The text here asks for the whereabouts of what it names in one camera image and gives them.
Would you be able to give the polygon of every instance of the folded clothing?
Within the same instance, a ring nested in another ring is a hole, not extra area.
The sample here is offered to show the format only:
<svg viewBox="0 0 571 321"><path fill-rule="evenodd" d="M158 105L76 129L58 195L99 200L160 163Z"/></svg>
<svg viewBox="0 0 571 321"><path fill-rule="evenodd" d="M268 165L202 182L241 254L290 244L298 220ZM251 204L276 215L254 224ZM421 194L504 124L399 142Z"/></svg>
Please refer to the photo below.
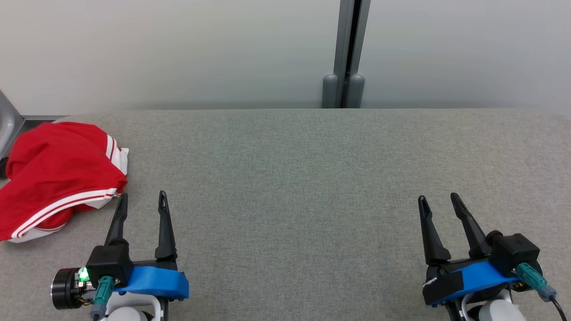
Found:
<svg viewBox="0 0 571 321"><path fill-rule="evenodd" d="M101 208L127 184L127 154L95 125L44 123L14 144L0 190L0 240L59 231L75 211Z"/></svg>

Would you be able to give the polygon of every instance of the cable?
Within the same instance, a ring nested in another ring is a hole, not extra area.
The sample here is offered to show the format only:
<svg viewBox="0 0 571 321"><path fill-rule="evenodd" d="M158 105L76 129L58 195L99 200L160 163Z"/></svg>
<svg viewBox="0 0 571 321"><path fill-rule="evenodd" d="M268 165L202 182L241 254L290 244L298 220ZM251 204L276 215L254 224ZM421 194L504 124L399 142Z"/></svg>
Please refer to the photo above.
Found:
<svg viewBox="0 0 571 321"><path fill-rule="evenodd" d="M559 315L561 316L561 320L567 321L567 317L565 316L565 313L563 312L563 308L561 307L559 302L557 300L555 300L555 297L552 295L549 297L549 299L551 300L551 302L553 302L553 305L555 306L555 308L559 312Z"/></svg>

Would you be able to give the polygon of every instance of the gray fabric surface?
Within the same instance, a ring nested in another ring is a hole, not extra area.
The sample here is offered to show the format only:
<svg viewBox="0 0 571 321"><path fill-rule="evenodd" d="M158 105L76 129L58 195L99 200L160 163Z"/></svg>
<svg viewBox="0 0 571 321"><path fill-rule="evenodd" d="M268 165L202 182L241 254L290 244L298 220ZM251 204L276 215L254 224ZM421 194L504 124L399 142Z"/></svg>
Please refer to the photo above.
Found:
<svg viewBox="0 0 571 321"><path fill-rule="evenodd" d="M177 320L446 320L426 307L416 199L443 243L468 243L449 200L485 232L521 232L571 316L571 122L514 110L139 111L82 115L128 147L133 260L158 240L168 193L191 299ZM0 244L5 320L87 320L57 311L50 284L104 241L116 200L60 232ZM559 320L537 294L515 294L528 320Z"/></svg>

